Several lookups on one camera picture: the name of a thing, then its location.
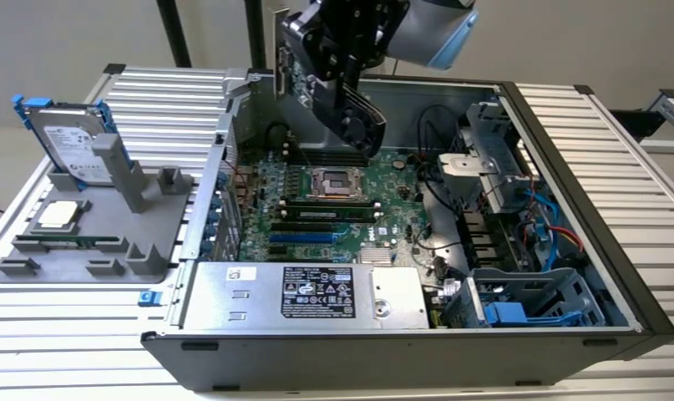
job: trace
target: power supply label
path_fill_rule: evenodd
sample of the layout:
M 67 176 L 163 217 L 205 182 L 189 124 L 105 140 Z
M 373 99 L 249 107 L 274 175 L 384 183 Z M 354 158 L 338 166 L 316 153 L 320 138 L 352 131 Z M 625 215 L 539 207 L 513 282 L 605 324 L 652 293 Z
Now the power supply label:
M 282 277 L 282 316 L 354 318 L 352 267 L 286 267 Z

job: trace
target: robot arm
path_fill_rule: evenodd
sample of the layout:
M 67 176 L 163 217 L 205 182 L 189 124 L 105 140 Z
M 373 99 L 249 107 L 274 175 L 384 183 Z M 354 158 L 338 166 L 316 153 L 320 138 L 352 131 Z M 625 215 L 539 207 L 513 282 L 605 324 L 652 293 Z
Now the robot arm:
M 476 0 L 312 0 L 275 36 L 278 97 L 290 94 L 369 157 L 386 119 L 360 95 L 361 72 L 386 56 L 448 69 L 478 18 Z

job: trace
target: hard drive label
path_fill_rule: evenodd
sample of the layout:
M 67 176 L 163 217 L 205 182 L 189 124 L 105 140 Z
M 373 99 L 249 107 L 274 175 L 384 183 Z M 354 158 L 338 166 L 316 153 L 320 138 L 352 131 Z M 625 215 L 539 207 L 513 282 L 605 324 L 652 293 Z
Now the hard drive label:
M 357 317 L 352 267 L 286 267 L 282 290 L 288 318 Z
M 78 127 L 46 126 L 45 133 L 66 165 L 67 172 L 90 184 L 111 184 L 105 161 L 94 155 L 90 133 Z

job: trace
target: blue latch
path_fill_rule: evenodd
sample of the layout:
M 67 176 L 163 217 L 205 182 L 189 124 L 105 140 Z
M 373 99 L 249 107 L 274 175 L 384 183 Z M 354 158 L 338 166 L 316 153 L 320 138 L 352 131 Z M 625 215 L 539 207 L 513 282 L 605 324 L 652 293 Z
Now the blue latch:
M 162 294 L 163 294 L 163 292 L 158 292 L 158 291 L 142 291 L 139 294 L 139 306 L 141 307 L 159 307 Z
M 22 94 L 16 94 L 12 96 L 12 108 L 15 109 L 15 113 L 20 116 L 20 120 L 23 121 L 24 128 L 34 130 L 33 128 L 33 123 L 30 119 L 27 118 L 27 113 L 24 112 L 24 105 L 23 105 L 23 100 L 24 96 Z
M 105 121 L 105 129 L 107 133 L 118 134 L 117 123 L 114 122 L 114 116 L 111 115 L 111 109 L 103 99 L 99 99 L 94 104 L 99 111 L 102 112 L 102 120 Z
M 490 324 L 527 324 L 528 316 L 520 302 L 492 302 L 485 307 L 485 317 Z
M 28 98 L 24 102 L 26 107 L 50 107 L 51 104 L 51 98 Z

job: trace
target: cpu socket cover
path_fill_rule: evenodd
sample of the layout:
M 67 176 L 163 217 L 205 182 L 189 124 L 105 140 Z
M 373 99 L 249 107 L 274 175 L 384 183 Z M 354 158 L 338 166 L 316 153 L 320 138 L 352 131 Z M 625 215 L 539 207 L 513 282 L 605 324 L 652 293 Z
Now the cpu socket cover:
M 360 200 L 364 198 L 361 178 L 360 169 L 313 169 L 313 188 L 309 197 L 332 201 Z

